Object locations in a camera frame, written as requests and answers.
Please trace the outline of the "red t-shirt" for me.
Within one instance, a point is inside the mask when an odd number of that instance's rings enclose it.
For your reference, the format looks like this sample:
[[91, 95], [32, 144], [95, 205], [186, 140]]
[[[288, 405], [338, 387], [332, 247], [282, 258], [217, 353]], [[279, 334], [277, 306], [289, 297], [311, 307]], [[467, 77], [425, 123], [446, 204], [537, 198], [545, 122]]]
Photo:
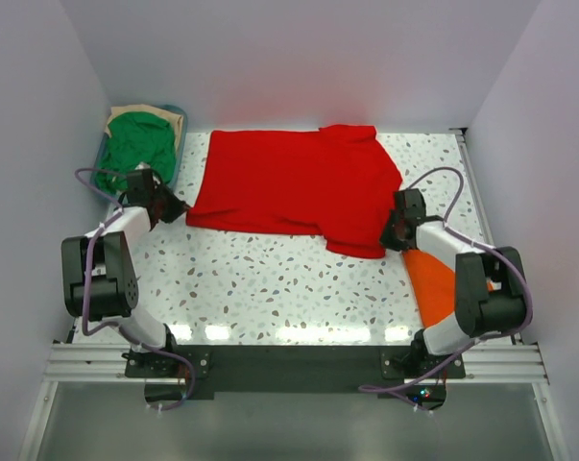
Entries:
[[330, 252], [379, 259], [402, 176], [373, 126], [311, 132], [220, 131], [209, 139], [187, 225], [320, 235]]

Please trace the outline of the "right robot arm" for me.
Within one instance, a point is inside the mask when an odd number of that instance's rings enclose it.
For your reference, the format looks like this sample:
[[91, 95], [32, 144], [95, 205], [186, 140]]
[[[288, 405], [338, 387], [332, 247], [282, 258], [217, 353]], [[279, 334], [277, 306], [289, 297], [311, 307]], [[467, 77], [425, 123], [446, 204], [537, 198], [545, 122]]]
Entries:
[[381, 244], [396, 252], [419, 250], [443, 263], [454, 276], [454, 302], [451, 313], [415, 333], [404, 352], [385, 358], [385, 371], [435, 376], [477, 343], [513, 336], [530, 324], [532, 296], [515, 248], [472, 240], [443, 217], [429, 216], [418, 189], [398, 191], [394, 200]]

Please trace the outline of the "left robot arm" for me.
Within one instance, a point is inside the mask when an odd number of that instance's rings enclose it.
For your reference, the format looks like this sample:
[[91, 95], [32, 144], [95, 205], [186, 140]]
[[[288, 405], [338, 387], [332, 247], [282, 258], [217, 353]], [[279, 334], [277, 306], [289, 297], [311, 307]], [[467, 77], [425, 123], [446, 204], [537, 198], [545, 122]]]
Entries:
[[193, 365], [177, 352], [170, 328], [139, 300], [132, 250], [159, 223], [171, 224], [189, 210], [154, 169], [124, 175], [127, 189], [109, 199], [114, 211], [95, 230], [61, 242], [64, 303], [81, 320], [82, 335], [110, 328], [131, 347], [126, 359], [140, 370], [193, 379]]

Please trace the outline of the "blue plastic basket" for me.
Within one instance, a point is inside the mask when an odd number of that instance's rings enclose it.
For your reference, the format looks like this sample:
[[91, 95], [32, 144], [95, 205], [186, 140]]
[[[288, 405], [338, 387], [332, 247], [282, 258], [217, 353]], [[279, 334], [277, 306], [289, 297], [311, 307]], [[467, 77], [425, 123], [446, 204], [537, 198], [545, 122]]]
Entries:
[[[176, 160], [177, 160], [177, 161], [176, 161], [176, 169], [175, 169], [175, 172], [174, 172], [173, 179], [167, 183], [167, 185], [168, 185], [169, 187], [174, 187], [175, 184], [176, 184], [176, 181], [177, 181], [177, 179], [178, 179], [178, 173], [179, 173], [180, 166], [181, 166], [182, 152], [183, 152], [184, 143], [185, 143], [185, 138], [186, 138], [187, 115], [186, 115], [186, 113], [185, 113], [182, 109], [180, 109], [180, 108], [178, 108], [178, 107], [175, 107], [175, 106], [166, 105], [166, 106], [157, 106], [157, 107], [161, 107], [161, 108], [163, 108], [163, 109], [173, 109], [173, 108], [177, 108], [177, 109], [179, 110], [179, 112], [182, 112], [182, 113], [186, 116], [186, 124], [185, 124], [185, 127], [182, 129], [182, 137], [181, 137], [180, 147], [179, 147], [178, 151], [176, 151]], [[100, 159], [102, 158], [103, 154], [105, 153], [106, 142], [107, 142], [108, 137], [109, 137], [109, 136], [108, 136], [107, 134], [103, 133], [102, 141], [101, 141], [100, 147], [99, 147], [99, 149], [98, 149], [98, 153], [97, 153], [96, 159], [94, 160], [94, 164], [93, 164], [93, 167], [94, 167], [95, 171], [94, 171], [93, 173], [91, 173], [90, 176], [89, 176], [89, 182], [90, 182], [93, 186], [95, 186], [95, 187], [97, 187], [97, 188], [99, 188], [99, 187], [96, 185], [96, 183], [95, 183], [95, 178], [96, 178], [96, 174], [97, 174], [97, 173], [109, 173], [109, 174], [111, 174], [111, 175], [119, 176], [119, 173], [115, 173], [115, 172], [112, 172], [112, 171], [109, 171], [109, 170], [104, 170], [104, 169], [99, 169], [99, 168], [98, 168], [98, 163], [99, 163]]]

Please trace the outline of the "green t-shirt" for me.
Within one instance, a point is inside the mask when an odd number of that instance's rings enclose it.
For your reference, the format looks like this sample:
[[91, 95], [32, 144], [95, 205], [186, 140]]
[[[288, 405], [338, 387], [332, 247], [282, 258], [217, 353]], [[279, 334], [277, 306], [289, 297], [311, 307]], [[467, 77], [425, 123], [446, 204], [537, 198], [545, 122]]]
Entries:
[[96, 185], [109, 195], [127, 187], [126, 175], [140, 163], [155, 170], [165, 183], [173, 179], [176, 169], [175, 129], [171, 123], [145, 111], [128, 111], [108, 124], [109, 137], [99, 169], [119, 173], [97, 173]]

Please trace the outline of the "orange folded t-shirt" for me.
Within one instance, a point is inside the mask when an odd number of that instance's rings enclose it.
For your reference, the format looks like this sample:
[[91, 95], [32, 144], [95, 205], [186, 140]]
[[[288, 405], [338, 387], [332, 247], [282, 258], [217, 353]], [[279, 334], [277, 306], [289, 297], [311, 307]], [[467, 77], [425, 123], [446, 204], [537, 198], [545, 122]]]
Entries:
[[405, 252], [402, 257], [422, 325], [433, 327], [454, 312], [455, 273], [434, 256], [419, 250]]

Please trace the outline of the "beige t-shirt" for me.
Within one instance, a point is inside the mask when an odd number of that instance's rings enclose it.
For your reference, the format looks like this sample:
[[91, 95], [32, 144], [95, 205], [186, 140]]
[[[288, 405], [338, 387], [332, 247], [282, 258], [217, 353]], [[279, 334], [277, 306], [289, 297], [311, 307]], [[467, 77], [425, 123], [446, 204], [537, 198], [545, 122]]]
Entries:
[[128, 112], [146, 112], [167, 121], [174, 130], [175, 134], [174, 147], [175, 150], [178, 151], [182, 137], [182, 129], [185, 127], [186, 124], [186, 116], [182, 112], [179, 112], [177, 108], [163, 109], [161, 107], [146, 104], [132, 104], [126, 106], [111, 107], [110, 115], [106, 122], [104, 133], [110, 136], [109, 123], [119, 115]]

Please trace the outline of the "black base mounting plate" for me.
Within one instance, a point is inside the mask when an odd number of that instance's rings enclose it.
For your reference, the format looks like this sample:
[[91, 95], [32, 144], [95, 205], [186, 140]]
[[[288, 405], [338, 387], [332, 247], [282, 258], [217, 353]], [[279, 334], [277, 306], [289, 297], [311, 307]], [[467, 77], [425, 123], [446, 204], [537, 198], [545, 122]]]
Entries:
[[140, 370], [126, 359], [125, 376], [145, 382], [146, 402], [212, 400], [221, 393], [352, 394], [359, 386], [395, 387], [414, 378], [385, 371], [385, 358], [409, 346], [177, 346], [195, 377]]

